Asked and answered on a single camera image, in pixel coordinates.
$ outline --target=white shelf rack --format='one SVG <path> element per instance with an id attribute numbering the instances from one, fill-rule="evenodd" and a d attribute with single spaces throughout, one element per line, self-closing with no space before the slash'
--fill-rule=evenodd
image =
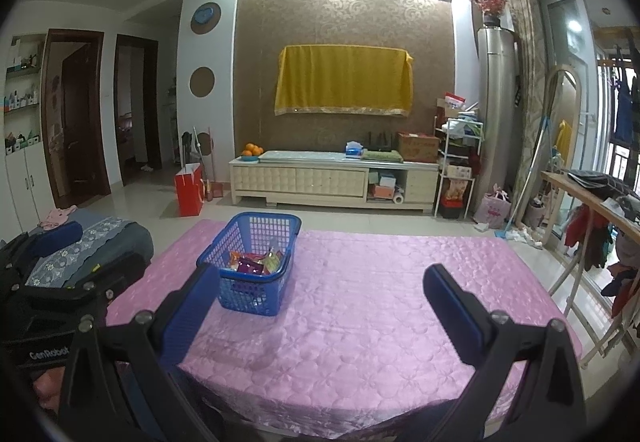
<path id="1" fill-rule="evenodd" d="M 474 186 L 476 185 L 476 177 L 464 178 L 464 177 L 450 177 L 445 175 L 444 171 L 447 167 L 447 159 L 455 159 L 455 160 L 468 160 L 469 157 L 466 155 L 455 155 L 453 153 L 449 153 L 449 143 L 451 139 L 456 138 L 466 138 L 471 140 L 476 140 L 478 142 L 478 147 L 476 149 L 476 153 L 480 155 L 480 149 L 482 148 L 482 141 L 484 139 L 484 125 L 481 122 L 475 122 L 474 126 L 477 126 L 480 131 L 480 135 L 466 135 L 465 133 L 453 133 L 449 131 L 449 125 L 452 122 L 468 122 L 463 118 L 449 118 L 447 120 L 447 129 L 438 128 L 434 125 L 434 129 L 436 132 L 440 132 L 445 135 L 444 137 L 444 149 L 438 149 L 438 154 L 442 156 L 442 167 L 439 168 L 438 174 L 440 180 L 438 181 L 438 195 L 436 196 L 436 201 L 433 205 L 433 216 L 438 216 L 438 208 L 440 207 L 440 197 L 442 196 L 442 185 L 446 179 L 448 180 L 466 180 L 471 182 L 471 188 L 469 190 L 469 196 L 466 199 L 466 208 L 465 208 L 465 219 L 469 213 L 469 205 L 471 204 L 471 197 L 474 192 Z"/>

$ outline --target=pink bag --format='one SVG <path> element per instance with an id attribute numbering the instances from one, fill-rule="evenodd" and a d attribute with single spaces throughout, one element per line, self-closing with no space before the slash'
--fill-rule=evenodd
<path id="1" fill-rule="evenodd" d="M 482 197 L 474 221 L 478 224 L 489 224 L 492 229 L 500 229 L 504 226 L 504 221 L 508 220 L 510 209 L 511 203 L 507 193 L 494 184 L 494 192 Z"/>

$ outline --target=table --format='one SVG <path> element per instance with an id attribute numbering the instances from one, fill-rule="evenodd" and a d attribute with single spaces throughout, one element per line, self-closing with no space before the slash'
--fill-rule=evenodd
<path id="1" fill-rule="evenodd" d="M 593 327 L 591 327 L 591 325 L 589 324 L 584 314 L 582 314 L 579 307 L 574 303 L 575 295 L 578 292 L 578 287 L 580 287 L 580 281 L 582 280 L 582 275 L 584 273 L 584 253 L 586 251 L 586 245 L 589 243 L 591 229 L 593 229 L 594 214 L 598 213 L 599 215 L 606 218 L 614 226 L 622 230 L 625 234 L 628 234 L 629 237 L 637 244 L 640 244 L 640 228 L 638 228 L 638 226 L 634 225 L 631 221 L 627 220 L 623 216 L 619 216 L 609 208 L 606 208 L 604 205 L 602 205 L 602 199 L 587 191 L 585 188 L 580 186 L 580 184 L 572 181 L 567 175 L 542 172 L 542 179 L 549 182 L 553 187 L 559 189 L 558 196 L 556 197 L 556 205 L 553 208 L 548 225 L 546 226 L 545 234 L 542 238 L 543 244 L 546 244 L 551 236 L 553 226 L 558 219 L 560 203 L 562 202 L 564 193 L 577 198 L 578 200 L 580 200 L 580 202 L 587 205 L 589 208 L 589 220 L 587 224 L 587 231 L 584 237 L 584 242 L 582 242 L 580 249 L 578 250 L 578 252 L 576 252 L 576 255 L 571 260 L 571 262 L 566 266 L 560 278 L 558 278 L 558 280 L 552 285 L 551 289 L 549 289 L 549 295 L 555 294 L 555 292 L 564 283 L 569 274 L 571 274 L 571 272 L 574 270 L 575 266 L 578 265 L 578 272 L 575 276 L 574 286 L 572 287 L 571 293 L 569 294 L 569 297 L 566 301 L 564 316 L 567 316 L 570 311 L 573 311 L 593 340 L 593 349 L 589 353 L 587 353 L 580 361 L 580 365 L 584 368 L 598 352 L 600 352 L 602 356 L 605 357 L 611 351 L 611 349 L 622 339 L 626 331 L 631 327 L 633 320 L 640 312 L 640 292 L 638 292 L 629 300 L 624 310 L 620 314 L 618 314 L 618 316 L 613 318 L 609 330 L 607 330 L 607 332 L 602 337 L 599 337 Z M 636 277 L 632 288 L 635 288 L 638 285 L 639 279 L 640 271 L 638 272 L 638 276 Z M 606 347 L 604 347 L 604 345 L 607 343 L 607 340 L 609 340 L 609 343 Z"/>

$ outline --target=brown wallpaper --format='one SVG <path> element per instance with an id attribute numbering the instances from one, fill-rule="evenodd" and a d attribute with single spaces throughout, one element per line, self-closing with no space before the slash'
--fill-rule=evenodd
<path id="1" fill-rule="evenodd" d="M 274 115 L 278 55 L 286 45 L 351 44 L 406 49 L 414 58 L 408 117 Z M 453 18 L 445 0 L 238 0 L 234 51 L 236 153 L 264 149 L 341 151 L 399 130 L 433 131 L 436 99 L 454 89 Z"/>

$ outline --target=tiled floor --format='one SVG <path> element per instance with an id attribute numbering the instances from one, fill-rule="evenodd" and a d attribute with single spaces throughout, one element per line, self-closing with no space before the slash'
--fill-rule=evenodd
<path id="1" fill-rule="evenodd" d="M 89 206 L 89 209 L 105 215 L 122 216 L 135 220 L 146 227 L 154 239 L 156 253 L 162 252 L 181 234 L 203 218 L 212 220 L 229 220 L 235 214 L 247 209 L 264 209 L 264 200 L 243 199 L 239 206 L 233 206 L 230 197 L 205 202 L 200 216 L 190 218 L 177 217 L 177 201 L 173 186 L 173 173 L 170 169 L 162 172 L 143 174 L 125 188 L 115 191 Z M 481 236 L 491 235 L 492 231 L 480 233 L 470 222 L 458 222 L 425 216 L 417 212 L 380 212 L 372 210 L 345 210 L 342 208 L 311 208 L 304 206 L 279 206 L 277 211 L 295 210 L 302 218 L 305 229 L 370 232 L 374 234 L 410 234 L 416 236 Z M 545 288 L 551 287 L 554 280 L 562 272 L 558 260 L 546 250 L 536 250 L 525 244 L 510 242 L 515 252 L 524 260 L 530 269 L 538 276 Z M 606 280 L 601 274 L 598 279 Z M 564 309 L 573 279 L 569 277 L 554 300 Z M 597 304 L 596 300 L 582 287 L 578 291 L 576 303 L 585 316 L 591 319 L 596 332 L 604 332 L 609 326 L 607 313 Z M 570 314 L 569 323 L 578 334 L 586 353 L 593 346 L 587 332 Z M 618 359 L 624 351 L 622 344 L 618 345 L 603 359 L 597 355 L 582 370 L 582 382 L 585 396 L 592 395 L 617 370 Z"/>

